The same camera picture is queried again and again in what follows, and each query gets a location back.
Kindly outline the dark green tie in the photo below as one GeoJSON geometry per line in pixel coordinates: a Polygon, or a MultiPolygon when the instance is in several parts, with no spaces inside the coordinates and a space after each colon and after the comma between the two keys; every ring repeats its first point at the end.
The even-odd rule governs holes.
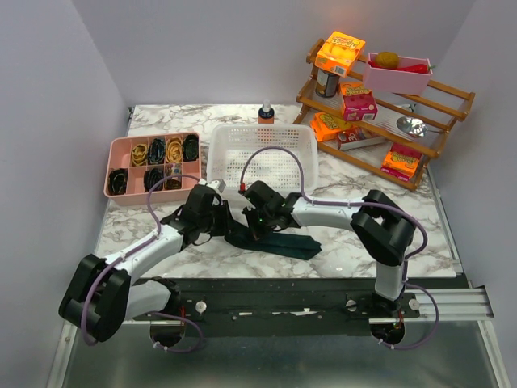
{"type": "Polygon", "coordinates": [[[270,233],[256,240],[247,228],[226,235],[225,241],[242,250],[301,260],[310,260],[322,251],[321,244],[310,236],[270,233]]]}

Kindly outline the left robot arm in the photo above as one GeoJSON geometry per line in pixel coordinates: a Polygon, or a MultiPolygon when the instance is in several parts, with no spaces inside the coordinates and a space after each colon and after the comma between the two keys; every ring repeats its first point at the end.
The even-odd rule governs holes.
{"type": "Polygon", "coordinates": [[[76,267],[58,314],[81,329],[88,344],[110,339],[126,319],[144,314],[137,297],[153,294],[151,309],[159,318],[173,318],[179,300],[162,280],[133,285],[151,268],[183,251],[201,234],[221,236],[229,220],[229,206],[221,198],[221,179],[198,183],[185,204],[159,220],[144,238],[104,258],[89,254],[76,267]]]}

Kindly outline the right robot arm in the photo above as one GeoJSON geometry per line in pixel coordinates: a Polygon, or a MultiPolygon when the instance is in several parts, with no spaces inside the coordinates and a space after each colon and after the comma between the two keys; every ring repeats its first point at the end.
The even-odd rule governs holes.
{"type": "Polygon", "coordinates": [[[413,241],[415,225],[383,192],[371,190],[354,206],[307,200],[297,192],[283,197],[262,181],[248,188],[242,185],[239,193],[251,204],[242,213],[256,239],[268,232],[309,226],[355,232],[376,261],[373,310],[383,317],[399,310],[406,274],[404,258],[413,241]]]}

